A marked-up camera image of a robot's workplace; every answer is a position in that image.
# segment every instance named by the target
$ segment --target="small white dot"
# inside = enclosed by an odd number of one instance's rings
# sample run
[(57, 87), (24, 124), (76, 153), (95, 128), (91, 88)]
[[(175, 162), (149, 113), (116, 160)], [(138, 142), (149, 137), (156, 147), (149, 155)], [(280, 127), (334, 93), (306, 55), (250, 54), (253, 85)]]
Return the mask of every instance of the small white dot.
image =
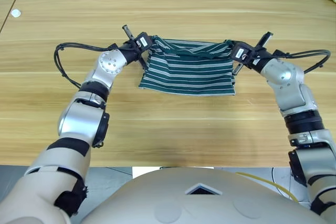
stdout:
[(20, 12), (20, 10), (18, 10), (18, 9), (14, 9), (14, 10), (11, 11), (11, 15), (12, 15), (14, 18), (17, 18), (17, 17), (19, 17), (19, 16), (21, 15), (21, 12)]

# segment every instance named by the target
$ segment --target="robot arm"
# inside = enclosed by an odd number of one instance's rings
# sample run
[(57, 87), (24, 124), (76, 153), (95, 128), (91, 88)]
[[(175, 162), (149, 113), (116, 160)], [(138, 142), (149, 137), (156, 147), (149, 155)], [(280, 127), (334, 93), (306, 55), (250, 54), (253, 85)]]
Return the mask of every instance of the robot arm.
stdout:
[(140, 60), (151, 46), (141, 33), (121, 47), (103, 52), (79, 91), (63, 111), (59, 138), (49, 145), (0, 204), (0, 224), (70, 223), (86, 198), (85, 176), (91, 147), (101, 147), (108, 128), (106, 102), (115, 77), (127, 64)]
[(272, 34), (263, 36), (256, 47), (237, 42), (232, 58), (266, 78), (275, 93), (280, 113), (289, 131), (289, 142), (296, 149), (289, 152), (295, 180), (308, 189), (311, 210), (329, 223), (336, 223), (336, 146), (322, 123), (318, 106), (310, 89), (304, 84), (304, 71), (277, 58), (264, 45)]

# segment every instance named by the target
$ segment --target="striped cloth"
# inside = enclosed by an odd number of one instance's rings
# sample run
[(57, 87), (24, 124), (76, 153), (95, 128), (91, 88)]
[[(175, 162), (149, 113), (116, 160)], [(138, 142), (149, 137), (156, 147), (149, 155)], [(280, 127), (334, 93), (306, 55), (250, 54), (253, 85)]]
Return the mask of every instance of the striped cloth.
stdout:
[(234, 95), (233, 43), (162, 39), (153, 36), (139, 88), (183, 95)]

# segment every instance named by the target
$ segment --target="yellow cable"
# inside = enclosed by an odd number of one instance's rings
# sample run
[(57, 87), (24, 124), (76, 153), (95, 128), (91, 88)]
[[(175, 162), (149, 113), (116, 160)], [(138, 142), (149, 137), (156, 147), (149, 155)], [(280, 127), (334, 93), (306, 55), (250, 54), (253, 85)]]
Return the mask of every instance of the yellow cable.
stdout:
[(252, 175), (252, 174), (248, 174), (248, 173), (236, 173), (238, 175), (243, 175), (243, 176), (246, 176), (246, 177), (250, 177), (250, 178), (254, 178), (256, 180), (259, 180), (259, 181), (262, 181), (262, 182), (265, 182), (265, 183), (268, 183), (272, 186), (275, 186), (276, 188), (278, 188), (279, 190), (283, 191), (285, 194), (289, 195), (295, 202), (299, 203), (298, 199), (287, 189), (285, 189), (284, 187), (274, 183), (274, 182), (271, 182), (267, 179), (264, 179), (264, 178), (260, 178), (258, 176), (255, 176), (255, 175)]

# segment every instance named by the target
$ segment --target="gray floor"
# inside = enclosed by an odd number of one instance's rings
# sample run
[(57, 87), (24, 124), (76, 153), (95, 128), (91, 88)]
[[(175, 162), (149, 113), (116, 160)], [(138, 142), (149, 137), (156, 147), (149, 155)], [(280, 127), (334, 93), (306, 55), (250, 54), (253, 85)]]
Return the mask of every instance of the gray floor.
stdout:
[[(16, 181), (23, 175), (26, 166), (0, 166), (0, 201), (12, 189)], [(304, 207), (309, 207), (308, 196), (306, 188), (298, 184), (290, 175), (289, 167), (272, 168), (227, 168), (216, 167), (215, 169), (222, 169), (229, 172), (244, 172), (250, 173), (264, 179), (272, 181), (287, 188), (293, 193)], [(80, 221), (93, 209), (95, 209), (101, 202), (112, 195), (123, 184), (132, 179), (132, 167), (93, 167), (89, 168), (86, 178), (88, 186), (88, 198), (84, 200), (79, 208), (78, 214), (71, 218), (73, 224), (79, 224)], [(271, 190), (279, 192), (275, 187), (264, 182), (256, 181)]]

